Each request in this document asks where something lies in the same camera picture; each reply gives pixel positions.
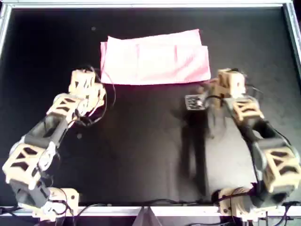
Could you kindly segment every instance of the wire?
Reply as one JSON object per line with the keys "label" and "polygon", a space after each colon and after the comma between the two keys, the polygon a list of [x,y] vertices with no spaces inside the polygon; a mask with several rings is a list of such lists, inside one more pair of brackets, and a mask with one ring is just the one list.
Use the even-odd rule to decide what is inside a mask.
{"label": "wire", "polygon": [[71,207],[68,205],[68,203],[67,203],[67,194],[66,194],[66,192],[63,190],[63,189],[61,189],[61,188],[58,188],[58,189],[60,189],[63,193],[64,193],[64,195],[65,195],[65,198],[66,198],[66,200],[49,200],[50,202],[52,202],[52,203],[62,203],[62,204],[64,204],[65,205],[65,210],[62,212],[62,213],[56,213],[57,215],[62,215],[62,214],[64,214],[64,217],[63,217],[63,221],[62,221],[62,223],[61,223],[61,226],[64,224],[64,221],[65,221],[65,219],[66,219],[66,215],[67,215],[67,211],[69,210],[69,212],[71,213],[71,215],[72,215],[72,223],[73,223],[73,226],[75,226],[75,218],[74,218],[74,214],[73,214],[73,209],[71,209]]}
{"label": "wire", "polygon": [[221,201],[224,201],[226,199],[231,199],[231,198],[234,198],[234,197],[240,197],[240,196],[247,196],[247,195],[250,195],[250,192],[244,192],[244,193],[238,193],[238,194],[232,194],[232,195],[227,195],[227,196],[224,196],[216,201],[214,201],[214,204],[218,204],[219,202]]}
{"label": "wire", "polygon": [[286,136],[284,136],[282,133],[280,133],[277,129],[274,128],[274,130],[275,130],[280,136],[282,136],[282,138],[284,138],[284,139],[287,141],[287,143],[288,143],[289,145],[292,145],[291,142],[290,142],[290,140],[287,139]]}
{"label": "wire", "polygon": [[83,212],[85,212],[87,209],[89,209],[90,207],[94,207],[94,206],[102,206],[103,204],[92,204],[92,205],[89,205],[89,206],[86,206],[85,208],[83,208],[77,215],[76,215],[76,217],[75,217],[75,220],[74,220],[74,222],[73,222],[73,225],[74,226],[76,226],[76,224],[77,224],[77,222],[78,222],[78,220],[79,220],[79,217],[80,217],[80,215],[83,213]]}
{"label": "wire", "polygon": [[275,224],[275,226],[280,226],[282,224],[283,221],[285,221],[285,226],[287,224],[287,213],[290,209],[291,206],[295,206],[297,204],[301,204],[301,202],[298,202],[298,201],[292,201],[292,202],[288,202],[288,203],[285,203],[284,206],[285,206],[285,212],[284,212],[284,215],[282,216],[281,220]]}
{"label": "wire", "polygon": [[[94,68],[94,69],[97,70],[97,71],[99,71],[99,73],[101,73],[100,68]],[[114,91],[114,100],[113,100],[112,106],[110,107],[110,108],[112,108],[115,105],[115,103],[116,103],[116,97],[117,97],[117,95],[116,95],[116,88],[115,88],[115,84],[113,83],[113,81],[112,81],[111,77],[109,76],[109,74],[107,74],[107,76],[110,79],[110,82],[112,84],[113,91]]]}
{"label": "wire", "polygon": [[205,100],[204,100],[204,103],[203,103],[204,107],[206,107],[206,102],[207,102],[209,99],[211,99],[211,98],[216,98],[216,99],[219,99],[219,100],[221,100],[221,101],[223,102],[223,97],[220,97],[220,96],[217,96],[217,95],[209,95],[209,96],[207,96],[207,97],[205,98]]}
{"label": "wire", "polygon": [[234,217],[233,217],[232,197],[233,197],[233,193],[234,193],[237,189],[238,189],[238,188],[234,189],[234,191],[232,192],[231,197],[230,197],[230,211],[231,211],[231,217],[232,217],[232,220],[233,220],[233,222],[234,222],[235,225],[237,225],[237,224],[236,224],[236,221],[235,221],[235,219],[234,219]]}

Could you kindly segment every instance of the folded cloth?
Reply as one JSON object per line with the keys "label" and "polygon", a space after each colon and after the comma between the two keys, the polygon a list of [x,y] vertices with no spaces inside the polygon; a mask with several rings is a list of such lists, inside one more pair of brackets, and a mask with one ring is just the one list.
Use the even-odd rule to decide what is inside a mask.
{"label": "folded cloth", "polygon": [[152,85],[210,79],[208,49],[196,31],[134,40],[109,37],[101,44],[102,82]]}
{"label": "folded cloth", "polygon": [[[155,35],[155,36],[149,36],[149,37],[143,37],[143,38],[137,38],[137,39],[115,39],[112,37],[108,37],[109,40],[120,40],[124,43],[161,43],[161,44],[201,44],[201,38],[199,35],[199,29],[190,30],[190,31],[184,31],[179,33],[172,33],[172,34],[161,34],[161,35]],[[104,66],[104,60],[105,60],[105,54],[107,51],[107,45],[108,42],[101,42],[100,50],[101,50],[101,61],[100,61],[100,68],[102,69]]]}

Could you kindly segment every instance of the pink cloth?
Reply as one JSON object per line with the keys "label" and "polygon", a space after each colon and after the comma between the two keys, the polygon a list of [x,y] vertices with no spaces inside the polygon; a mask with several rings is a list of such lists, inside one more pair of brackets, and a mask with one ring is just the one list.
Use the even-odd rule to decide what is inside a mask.
{"label": "pink cloth", "polygon": [[103,83],[151,85],[210,79],[208,49],[199,31],[101,43]]}

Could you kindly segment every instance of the metal frame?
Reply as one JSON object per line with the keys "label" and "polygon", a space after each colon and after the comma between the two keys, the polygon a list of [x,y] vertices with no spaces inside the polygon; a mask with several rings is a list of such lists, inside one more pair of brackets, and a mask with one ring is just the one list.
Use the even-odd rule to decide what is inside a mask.
{"label": "metal frame", "polygon": [[[291,0],[3,0],[0,13],[0,57],[5,43],[11,11],[14,8],[258,8],[283,7],[289,28],[291,43],[301,79],[301,34]],[[165,206],[151,207],[156,216],[220,217],[214,206]],[[91,207],[83,216],[137,216],[141,207]],[[264,212],[262,217],[279,217],[284,207]],[[15,212],[18,216],[31,216],[27,209]],[[301,217],[301,207],[291,207],[288,216]]]}
{"label": "metal frame", "polygon": [[[83,210],[85,206],[79,207],[79,211]],[[215,206],[151,206],[152,211],[157,217],[221,217],[222,214],[219,213],[219,208]],[[94,216],[94,217],[129,217],[137,216],[141,207],[121,207],[121,206],[94,206],[87,208],[81,216]],[[292,206],[287,216],[290,217],[300,217],[301,207]],[[285,213],[285,207],[279,206],[275,210],[270,210],[268,212],[263,212],[261,218],[268,217],[281,217]],[[32,216],[32,211],[29,209],[20,209],[14,212],[15,215],[25,217]],[[3,214],[1,216],[9,217],[9,213]]]}

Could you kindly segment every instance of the black mat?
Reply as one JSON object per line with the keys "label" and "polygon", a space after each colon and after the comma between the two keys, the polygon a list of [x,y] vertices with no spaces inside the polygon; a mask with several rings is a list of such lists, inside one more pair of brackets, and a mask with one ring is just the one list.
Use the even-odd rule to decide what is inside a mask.
{"label": "black mat", "polygon": [[[11,146],[44,117],[55,95],[67,91],[72,69],[99,66],[99,43],[107,35],[136,38],[195,28],[209,48],[212,75],[225,67],[247,73],[249,82],[264,92],[265,116],[301,150],[301,96],[280,8],[18,9],[12,12],[0,65],[0,165]],[[204,146],[201,115],[194,115],[197,121],[190,124],[183,121],[183,97],[196,87],[117,86],[116,104],[102,122],[68,132],[54,185],[76,188],[84,202],[126,203],[156,198],[192,201],[221,185],[220,178],[222,186],[239,184],[231,179],[234,173],[245,178],[244,183],[251,182],[253,169],[241,163],[235,154],[239,148],[213,146],[207,165],[202,152],[187,157],[190,137],[196,140],[193,147]],[[233,161],[227,166],[232,174],[220,164],[227,154]],[[183,163],[185,158],[196,160],[192,176],[184,172],[190,167],[189,161]],[[0,205],[14,204],[3,173],[0,181]],[[300,196],[296,192],[292,198]]]}

